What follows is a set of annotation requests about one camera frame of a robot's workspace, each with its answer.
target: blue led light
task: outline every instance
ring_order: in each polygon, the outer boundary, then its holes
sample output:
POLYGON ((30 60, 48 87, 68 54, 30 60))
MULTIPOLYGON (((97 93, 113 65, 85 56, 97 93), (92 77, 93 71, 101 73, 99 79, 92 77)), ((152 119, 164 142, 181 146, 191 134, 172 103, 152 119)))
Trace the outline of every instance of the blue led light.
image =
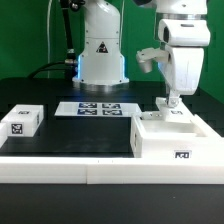
POLYGON ((123 57, 123 74, 122 74, 122 76, 123 76, 123 79, 125 79, 126 77, 125 77, 125 58, 123 57))
POLYGON ((81 65, 81 57, 79 56, 78 57, 78 75, 77 75, 78 76, 77 77, 78 79, 80 79, 80 76, 81 76, 81 74, 80 74, 80 65, 81 65))

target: white block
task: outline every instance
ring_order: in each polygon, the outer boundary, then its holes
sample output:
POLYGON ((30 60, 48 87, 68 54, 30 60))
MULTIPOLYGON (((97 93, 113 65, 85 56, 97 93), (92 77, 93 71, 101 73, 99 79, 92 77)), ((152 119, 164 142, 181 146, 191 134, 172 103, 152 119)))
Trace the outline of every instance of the white block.
POLYGON ((33 137, 44 117, 42 105, 16 105, 3 119, 8 136, 33 137))
POLYGON ((7 127, 6 124, 0 123, 0 148, 3 146, 4 142, 7 140, 7 127))

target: green wall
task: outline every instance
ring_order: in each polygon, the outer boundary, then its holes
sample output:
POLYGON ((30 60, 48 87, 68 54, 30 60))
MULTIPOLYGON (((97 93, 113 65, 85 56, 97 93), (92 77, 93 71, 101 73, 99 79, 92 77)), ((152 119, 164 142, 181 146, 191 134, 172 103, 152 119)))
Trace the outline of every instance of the green wall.
MULTIPOLYGON (((121 0, 108 0, 119 10, 121 0)), ((143 74, 135 60, 137 50, 157 47, 153 40, 155 10, 136 7, 126 0, 122 53, 126 57, 126 73, 130 80, 162 80, 155 69, 143 74)), ((0 78, 24 77, 47 63, 47 1, 5 1, 0 13, 0 78)), ((83 50, 83 10, 70 13, 77 53, 83 50)), ((220 0, 209 3, 208 26, 212 42, 206 48, 200 86, 224 102, 224 11, 220 0)), ((66 56, 62 14, 58 0, 53 1, 51 16, 52 61, 64 60, 66 56)))

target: sticker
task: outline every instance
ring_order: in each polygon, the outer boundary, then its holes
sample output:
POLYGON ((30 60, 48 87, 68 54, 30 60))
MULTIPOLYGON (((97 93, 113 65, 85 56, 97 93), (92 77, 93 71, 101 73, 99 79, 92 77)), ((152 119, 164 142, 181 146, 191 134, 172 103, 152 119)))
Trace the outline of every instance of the sticker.
POLYGON ((29 114, 30 111, 20 111, 18 114, 29 114))
POLYGON ((104 53, 104 54, 107 54, 108 53, 108 50, 107 50, 107 47, 105 45, 104 42, 102 42, 99 46, 99 48, 97 49, 96 51, 97 53, 104 53))
POLYGON ((79 103, 79 108, 97 108, 97 103, 79 103))
POLYGON ((121 110, 103 110, 103 115, 106 116, 122 116, 121 110))
POLYGON ((94 109, 78 109, 78 115, 97 115, 97 110, 94 110, 94 109))
POLYGON ((103 108, 121 109, 121 106, 119 103, 103 103, 103 108))
POLYGON ((178 115, 182 115, 183 113, 181 111, 177 111, 177 110, 171 110, 172 114, 178 114, 178 115))
POLYGON ((23 125, 22 124, 11 124, 12 134, 22 135, 23 134, 23 125))
POLYGON ((191 151, 175 151, 175 159, 190 159, 191 151))

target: black cable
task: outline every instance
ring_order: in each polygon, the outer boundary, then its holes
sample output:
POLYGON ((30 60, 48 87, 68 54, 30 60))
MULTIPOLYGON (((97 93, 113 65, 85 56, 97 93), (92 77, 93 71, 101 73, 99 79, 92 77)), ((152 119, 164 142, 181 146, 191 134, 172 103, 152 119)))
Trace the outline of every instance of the black cable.
POLYGON ((70 27, 70 19, 69 19, 68 9, 62 9, 62 13, 63 13, 63 17, 64 17, 67 49, 73 49, 72 32, 71 32, 71 27, 70 27))
POLYGON ((35 75, 36 75, 37 73, 39 73, 41 70, 43 70, 43 69, 45 69, 45 68, 51 67, 51 66, 53 66, 53 65, 64 65, 64 64, 65 64, 64 61, 58 61, 58 62, 51 62, 51 63, 48 63, 48 64, 46 64, 46 65, 41 66, 40 68, 38 68, 38 69, 35 70, 34 72, 30 73, 30 74, 27 76, 27 78, 29 78, 29 79, 34 78, 35 75))

